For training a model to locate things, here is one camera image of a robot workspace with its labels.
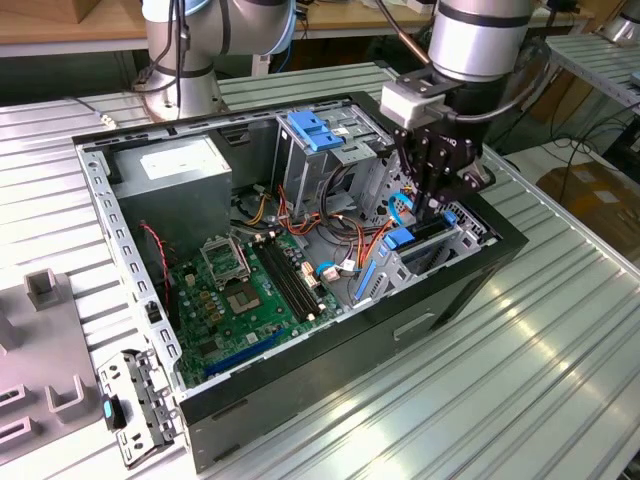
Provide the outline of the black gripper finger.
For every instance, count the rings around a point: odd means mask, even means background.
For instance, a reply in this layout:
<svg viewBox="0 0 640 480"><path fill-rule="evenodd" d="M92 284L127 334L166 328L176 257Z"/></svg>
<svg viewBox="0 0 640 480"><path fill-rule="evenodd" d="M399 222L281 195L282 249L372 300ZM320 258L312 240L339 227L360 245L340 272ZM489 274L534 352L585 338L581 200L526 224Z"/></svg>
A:
<svg viewBox="0 0 640 480"><path fill-rule="evenodd" d="M479 159L474 159L457 171L451 166L446 166L436 180L429 198L429 209L438 213L447 205L465 200L494 185L495 182L495 174L483 166Z"/></svg>
<svg viewBox="0 0 640 480"><path fill-rule="evenodd" d="M416 189L412 211L416 218L432 218L428 191L430 167L427 165L430 142L424 129L394 129L393 138L400 159L401 170Z"/></svg>

